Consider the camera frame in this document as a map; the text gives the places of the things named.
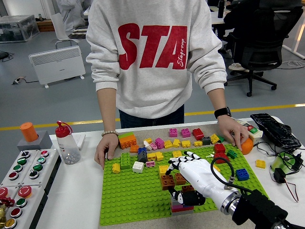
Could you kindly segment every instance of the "yellow lego brick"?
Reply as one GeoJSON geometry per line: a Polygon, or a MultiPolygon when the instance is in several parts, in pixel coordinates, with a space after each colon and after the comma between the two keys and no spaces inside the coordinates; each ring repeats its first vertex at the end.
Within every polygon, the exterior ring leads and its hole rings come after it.
{"type": "Polygon", "coordinates": [[[213,167],[214,167],[218,172],[220,172],[220,169],[219,169],[216,165],[213,165],[213,167]]]}
{"type": "Polygon", "coordinates": [[[179,156],[182,156],[182,153],[180,150],[178,151],[173,151],[173,157],[179,157],[179,156]]]}
{"type": "Polygon", "coordinates": [[[176,148],[178,148],[179,147],[179,145],[180,145],[180,140],[179,139],[175,139],[174,141],[173,141],[173,147],[176,147],[176,148]]]}
{"type": "Polygon", "coordinates": [[[120,172],[120,165],[118,163],[114,163],[112,165],[112,171],[113,173],[118,174],[120,172]]]}
{"type": "Polygon", "coordinates": [[[152,143],[153,141],[152,141],[152,139],[149,137],[149,138],[146,138],[146,139],[144,139],[144,141],[146,141],[146,142],[148,142],[148,144],[150,144],[150,143],[152,143]]]}
{"type": "Polygon", "coordinates": [[[167,140],[164,142],[164,148],[168,149],[168,148],[172,148],[172,142],[170,140],[167,140]]]}
{"type": "Polygon", "coordinates": [[[211,136],[211,143],[212,143],[212,144],[217,143],[219,140],[220,140],[220,139],[219,139],[219,137],[218,137],[216,134],[213,134],[213,135],[211,136]]]}
{"type": "Polygon", "coordinates": [[[157,159],[156,153],[149,153],[147,154],[147,160],[154,161],[157,159]]]}
{"type": "Polygon", "coordinates": [[[202,146],[202,141],[195,141],[194,146],[202,146]]]}
{"type": "Polygon", "coordinates": [[[157,161],[162,161],[164,156],[162,152],[156,152],[157,161]]]}
{"type": "Polygon", "coordinates": [[[182,141],[181,143],[182,143],[183,148],[191,147],[191,142],[190,141],[182,141]]]}
{"type": "Polygon", "coordinates": [[[263,160],[256,160],[255,166],[258,168],[266,168],[266,162],[263,160]]]}
{"type": "Polygon", "coordinates": [[[166,171],[168,169],[168,166],[159,166],[159,176],[164,176],[166,171]]]}

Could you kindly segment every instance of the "sweatshirt sleeve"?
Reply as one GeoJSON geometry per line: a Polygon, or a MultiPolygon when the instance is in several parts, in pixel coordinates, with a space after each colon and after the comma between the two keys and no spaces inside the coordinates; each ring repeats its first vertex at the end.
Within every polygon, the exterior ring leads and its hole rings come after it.
{"type": "Polygon", "coordinates": [[[218,53],[221,46],[222,42],[212,31],[208,5],[204,0],[197,1],[190,30],[188,69],[206,93],[224,88],[226,82],[224,59],[218,53]]]}
{"type": "Polygon", "coordinates": [[[109,23],[98,4],[90,8],[86,39],[91,45],[91,53],[86,61],[92,64],[91,76],[96,83],[96,91],[103,88],[117,89],[120,74],[118,50],[109,23]]]}

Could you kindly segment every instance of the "storage box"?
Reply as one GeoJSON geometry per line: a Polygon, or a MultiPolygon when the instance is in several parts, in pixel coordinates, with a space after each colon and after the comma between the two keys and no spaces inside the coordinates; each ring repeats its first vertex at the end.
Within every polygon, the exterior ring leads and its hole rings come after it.
{"type": "Polygon", "coordinates": [[[39,33],[34,15],[0,18],[0,43],[26,42],[39,33]]]}

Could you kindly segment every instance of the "white sweatshirt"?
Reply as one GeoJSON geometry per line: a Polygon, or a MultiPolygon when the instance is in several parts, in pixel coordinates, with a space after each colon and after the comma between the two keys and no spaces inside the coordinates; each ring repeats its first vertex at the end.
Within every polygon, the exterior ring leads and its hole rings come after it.
{"type": "Polygon", "coordinates": [[[87,41],[96,90],[114,88],[118,109],[159,118],[191,96],[224,88],[221,41],[205,0],[95,0],[87,41]]]}

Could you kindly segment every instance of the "white robotic hand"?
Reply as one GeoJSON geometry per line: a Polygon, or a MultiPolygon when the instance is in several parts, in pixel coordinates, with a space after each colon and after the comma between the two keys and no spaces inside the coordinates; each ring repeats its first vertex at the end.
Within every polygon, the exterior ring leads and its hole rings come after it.
{"type": "MultiPolygon", "coordinates": [[[[227,208],[232,200],[239,198],[240,193],[236,188],[225,189],[224,184],[222,184],[211,172],[211,164],[200,158],[198,155],[192,152],[185,152],[188,156],[181,156],[177,158],[172,158],[169,161],[170,166],[167,169],[166,175],[169,175],[174,169],[178,169],[181,175],[194,187],[195,191],[192,195],[188,194],[187,204],[189,204],[190,198],[196,198],[199,203],[194,205],[201,205],[203,198],[211,198],[216,204],[217,208],[223,213],[227,213],[227,208]]],[[[226,182],[225,178],[215,169],[214,172],[217,176],[226,182]]],[[[178,200],[180,203],[185,203],[183,200],[183,194],[172,189],[169,190],[171,195],[178,200]]]]}

